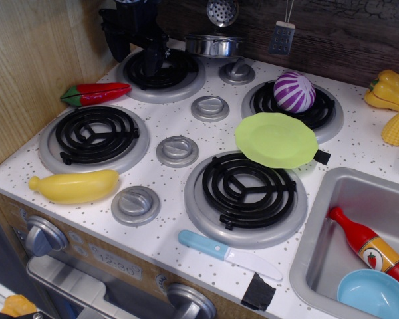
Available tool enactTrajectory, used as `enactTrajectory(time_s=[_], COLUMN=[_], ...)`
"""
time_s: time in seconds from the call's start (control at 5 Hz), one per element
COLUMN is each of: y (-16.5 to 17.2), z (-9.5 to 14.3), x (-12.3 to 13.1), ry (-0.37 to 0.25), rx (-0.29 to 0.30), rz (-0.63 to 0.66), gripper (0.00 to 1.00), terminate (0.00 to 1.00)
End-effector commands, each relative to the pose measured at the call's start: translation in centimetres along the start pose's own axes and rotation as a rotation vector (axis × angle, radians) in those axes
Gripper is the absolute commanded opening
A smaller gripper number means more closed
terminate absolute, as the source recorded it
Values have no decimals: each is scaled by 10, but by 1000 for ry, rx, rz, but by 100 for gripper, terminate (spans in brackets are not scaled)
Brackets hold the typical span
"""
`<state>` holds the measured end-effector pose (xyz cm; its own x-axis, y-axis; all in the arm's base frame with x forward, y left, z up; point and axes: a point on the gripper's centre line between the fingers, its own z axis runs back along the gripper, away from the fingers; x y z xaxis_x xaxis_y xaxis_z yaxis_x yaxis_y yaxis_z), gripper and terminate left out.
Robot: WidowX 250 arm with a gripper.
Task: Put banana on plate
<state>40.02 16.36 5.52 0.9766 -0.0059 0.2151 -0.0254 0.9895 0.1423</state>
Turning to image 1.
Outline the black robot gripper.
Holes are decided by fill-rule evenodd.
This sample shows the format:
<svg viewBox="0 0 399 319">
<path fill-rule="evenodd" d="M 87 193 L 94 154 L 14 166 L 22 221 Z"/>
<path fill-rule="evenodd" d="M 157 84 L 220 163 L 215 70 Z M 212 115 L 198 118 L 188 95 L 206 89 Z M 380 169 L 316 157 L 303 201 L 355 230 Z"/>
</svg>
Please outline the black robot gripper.
<svg viewBox="0 0 399 319">
<path fill-rule="evenodd" d="M 114 59 L 122 62 L 130 45 L 145 49 L 143 73 L 151 88 L 171 85 L 168 36 L 157 24 L 159 1 L 115 1 L 115 8 L 100 9 L 101 27 Z"/>
</svg>

